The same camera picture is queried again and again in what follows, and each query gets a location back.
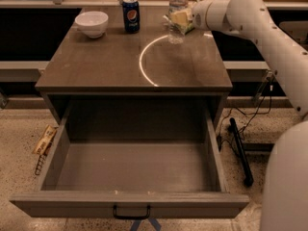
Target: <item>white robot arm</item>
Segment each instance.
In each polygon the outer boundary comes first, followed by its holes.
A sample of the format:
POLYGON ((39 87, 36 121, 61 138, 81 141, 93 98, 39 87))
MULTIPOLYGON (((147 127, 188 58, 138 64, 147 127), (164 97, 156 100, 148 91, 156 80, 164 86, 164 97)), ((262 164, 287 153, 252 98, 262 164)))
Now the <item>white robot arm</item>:
POLYGON ((205 0, 195 28, 251 40, 298 113, 307 119, 276 142, 263 191, 262 231, 308 230, 308 52, 272 21, 262 0, 205 0))
POLYGON ((280 30, 263 0, 204 0, 192 8, 195 28, 251 40, 298 113, 308 114, 308 52, 280 30))

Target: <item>drawer handle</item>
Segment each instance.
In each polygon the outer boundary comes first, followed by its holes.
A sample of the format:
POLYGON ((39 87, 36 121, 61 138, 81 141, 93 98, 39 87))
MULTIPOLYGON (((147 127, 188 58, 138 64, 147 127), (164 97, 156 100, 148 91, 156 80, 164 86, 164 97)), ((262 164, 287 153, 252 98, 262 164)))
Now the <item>drawer handle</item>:
POLYGON ((146 207, 146 215, 145 216, 140 216, 140 217, 131 217, 131 216, 119 216, 116 213, 116 205, 114 206, 114 218, 116 219, 148 219, 150 217, 150 212, 151 212, 151 207, 148 205, 146 207))

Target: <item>black cable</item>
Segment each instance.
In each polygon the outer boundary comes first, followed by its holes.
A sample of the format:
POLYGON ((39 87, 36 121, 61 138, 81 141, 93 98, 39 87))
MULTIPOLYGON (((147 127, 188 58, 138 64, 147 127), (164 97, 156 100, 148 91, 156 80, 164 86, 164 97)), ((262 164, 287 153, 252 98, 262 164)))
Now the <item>black cable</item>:
MULTIPOLYGON (((250 114, 247 114, 247 113, 245 113, 245 112, 243 112, 241 109, 239 109, 239 108, 235 108, 237 111, 239 111, 242 115, 244 115, 244 116, 251 116, 252 115, 252 117, 250 118, 250 120, 248 121, 248 123, 245 125, 245 126, 243 126, 240 130, 239 130, 239 135, 242 135, 242 140, 244 141, 244 130, 248 127, 248 125, 250 124, 250 122, 253 120, 253 118, 255 117, 255 116, 257 116, 257 115, 267 115, 269 112, 270 112, 270 110, 271 110, 271 92, 272 92, 272 84, 271 84, 271 82, 269 83, 269 87, 270 87, 270 96, 269 96, 269 109, 266 111, 266 112, 263 112, 263 113, 259 113, 259 110, 260 110, 260 108, 261 108, 261 105, 262 105, 262 103, 263 103, 263 101, 265 100, 265 96, 263 96, 263 98, 262 98, 262 100, 259 102, 259 104, 258 104, 258 106, 257 106, 257 109, 256 109, 256 111, 254 112, 254 113, 250 113, 250 114)), ((229 140, 227 140, 227 139, 225 139, 225 140, 222 140, 221 139, 221 128, 222 128, 222 124, 223 124, 223 121, 225 120, 225 119, 227 119, 228 117, 230 117, 230 115, 231 115, 231 113, 232 113, 232 110, 233 110, 233 108, 231 108, 230 109, 230 111, 229 111, 229 113, 228 113, 228 115, 227 116, 224 116, 223 117, 223 119, 222 119, 222 121, 221 121, 221 124, 220 124, 220 127, 219 127, 219 132, 218 132, 218 141, 219 141, 219 145, 218 145, 218 147, 219 147, 219 150, 221 150, 221 147, 222 147, 222 144, 226 141, 226 142, 228 142, 229 143, 229 145, 230 145, 230 147, 231 147, 231 149, 232 149, 232 151, 234 152, 234 154, 237 156, 237 157, 240 157, 240 155, 239 155, 239 153, 236 151, 236 149, 234 148, 234 146, 233 146, 233 141, 234 141, 234 137, 232 138, 232 140, 231 141, 229 141, 229 140)))

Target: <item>soda can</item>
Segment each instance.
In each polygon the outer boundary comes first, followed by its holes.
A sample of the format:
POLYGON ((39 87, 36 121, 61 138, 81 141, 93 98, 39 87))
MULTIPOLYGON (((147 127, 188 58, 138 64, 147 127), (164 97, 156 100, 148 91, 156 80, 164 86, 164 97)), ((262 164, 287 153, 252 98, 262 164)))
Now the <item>soda can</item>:
POLYGON ((138 0, 123 0, 122 6, 125 31, 127 33, 136 33, 141 27, 138 0))

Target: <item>drawer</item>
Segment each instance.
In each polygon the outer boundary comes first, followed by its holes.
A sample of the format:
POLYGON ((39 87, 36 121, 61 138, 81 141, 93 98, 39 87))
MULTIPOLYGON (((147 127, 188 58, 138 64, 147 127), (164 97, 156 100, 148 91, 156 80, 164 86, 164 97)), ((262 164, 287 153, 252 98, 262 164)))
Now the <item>drawer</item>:
POLYGON ((201 97, 70 101, 34 192, 11 203, 31 217, 234 218, 201 97))

